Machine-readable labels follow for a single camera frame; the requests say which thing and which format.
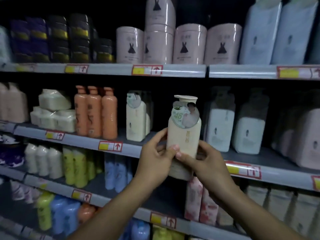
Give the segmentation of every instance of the tall pink bottle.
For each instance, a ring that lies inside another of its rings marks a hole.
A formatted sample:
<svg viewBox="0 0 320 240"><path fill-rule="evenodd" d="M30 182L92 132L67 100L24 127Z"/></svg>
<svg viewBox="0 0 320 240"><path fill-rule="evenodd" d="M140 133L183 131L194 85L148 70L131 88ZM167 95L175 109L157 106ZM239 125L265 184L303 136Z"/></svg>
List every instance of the tall pink bottle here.
<svg viewBox="0 0 320 240"><path fill-rule="evenodd" d="M78 89L78 93L74 96L74 107L77 124L75 126L77 135L88 135L88 104L86 88L84 86L75 86Z"/></svg>
<svg viewBox="0 0 320 240"><path fill-rule="evenodd" d="M106 95L102 98L102 137L114 140L118 136L118 99L113 95L112 88L105 87L104 90Z"/></svg>
<svg viewBox="0 0 320 240"><path fill-rule="evenodd" d="M101 96L95 86L88 86L90 94L87 96L88 103L88 136L101 137Z"/></svg>

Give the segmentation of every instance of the product label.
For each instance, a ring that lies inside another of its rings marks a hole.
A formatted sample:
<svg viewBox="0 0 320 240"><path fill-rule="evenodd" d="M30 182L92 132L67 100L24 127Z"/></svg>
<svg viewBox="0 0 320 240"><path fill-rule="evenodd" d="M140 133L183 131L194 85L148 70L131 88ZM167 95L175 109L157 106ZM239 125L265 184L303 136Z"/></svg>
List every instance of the product label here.
<svg viewBox="0 0 320 240"><path fill-rule="evenodd" d="M199 120L200 114L193 102L175 101L171 111L171 119L180 128L189 129L194 127Z"/></svg>

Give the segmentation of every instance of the price tag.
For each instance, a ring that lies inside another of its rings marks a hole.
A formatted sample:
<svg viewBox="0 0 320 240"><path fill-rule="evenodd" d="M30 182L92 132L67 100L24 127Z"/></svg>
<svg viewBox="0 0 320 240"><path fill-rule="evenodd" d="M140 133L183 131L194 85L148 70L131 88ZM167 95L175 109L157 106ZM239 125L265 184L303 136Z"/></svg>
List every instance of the price tag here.
<svg viewBox="0 0 320 240"><path fill-rule="evenodd" d="M248 163L240 163L235 161L226 161L226 167L232 175L261 179L261 168Z"/></svg>
<svg viewBox="0 0 320 240"><path fill-rule="evenodd" d="M109 151L109 152L110 151L121 152L122 146L123 146L122 142L102 140L99 142L98 150Z"/></svg>
<svg viewBox="0 0 320 240"><path fill-rule="evenodd" d="M17 72L35 72L37 64L35 63L26 63L26 64L17 64Z"/></svg>
<svg viewBox="0 0 320 240"><path fill-rule="evenodd" d="M47 130L45 133L45 137L46 137L46 139L53 139L53 140L62 141L62 139L64 137L64 133Z"/></svg>
<svg viewBox="0 0 320 240"><path fill-rule="evenodd" d="M132 76L161 76L163 65L133 65Z"/></svg>
<svg viewBox="0 0 320 240"><path fill-rule="evenodd" d="M177 226L177 218L166 216L158 212L151 212L150 222L153 224L162 225L173 229L176 229Z"/></svg>
<svg viewBox="0 0 320 240"><path fill-rule="evenodd" d="M320 66L278 66L278 78L280 79L320 79Z"/></svg>
<svg viewBox="0 0 320 240"><path fill-rule="evenodd" d="M89 68L88 64L67 64L64 69L64 72L87 74L88 68Z"/></svg>
<svg viewBox="0 0 320 240"><path fill-rule="evenodd" d="M83 190L74 189L71 198L90 203L92 194Z"/></svg>

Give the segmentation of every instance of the orange bottle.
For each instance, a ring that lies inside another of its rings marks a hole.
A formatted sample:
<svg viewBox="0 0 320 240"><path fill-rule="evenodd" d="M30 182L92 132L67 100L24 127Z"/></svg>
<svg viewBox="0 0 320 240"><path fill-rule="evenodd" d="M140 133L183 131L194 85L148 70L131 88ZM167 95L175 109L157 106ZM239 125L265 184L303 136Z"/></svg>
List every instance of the orange bottle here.
<svg viewBox="0 0 320 240"><path fill-rule="evenodd" d="M114 140L118 136L117 108L118 100L113 95L113 89L105 87L106 95L102 98L102 137Z"/></svg>
<svg viewBox="0 0 320 240"><path fill-rule="evenodd" d="M77 135L86 136L88 135L88 105L87 105L87 94L84 86L75 86L78 89L78 93L74 96L74 107L77 124L75 126Z"/></svg>
<svg viewBox="0 0 320 240"><path fill-rule="evenodd" d="M94 216L96 208L89 204L83 203L78 210L78 220L80 224L85 223Z"/></svg>
<svg viewBox="0 0 320 240"><path fill-rule="evenodd" d="M88 86L90 94L87 96L88 103L88 136L101 137L101 96L97 87Z"/></svg>

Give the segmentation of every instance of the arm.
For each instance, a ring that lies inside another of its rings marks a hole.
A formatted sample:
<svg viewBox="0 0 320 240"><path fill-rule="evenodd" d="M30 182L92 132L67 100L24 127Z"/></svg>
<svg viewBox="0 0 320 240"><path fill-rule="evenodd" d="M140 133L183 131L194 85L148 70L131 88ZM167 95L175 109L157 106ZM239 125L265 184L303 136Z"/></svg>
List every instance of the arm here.
<svg viewBox="0 0 320 240"><path fill-rule="evenodd" d="M118 240L136 210L169 174L179 147L174 145L166 150L165 145L157 146L166 134L167 129L163 129L142 147L138 168L130 184L67 240Z"/></svg>
<svg viewBox="0 0 320 240"><path fill-rule="evenodd" d="M191 167L210 197L232 216L254 240L304 240L268 211L244 194L232 180L221 153L204 141L199 147L201 161L178 152L176 158Z"/></svg>

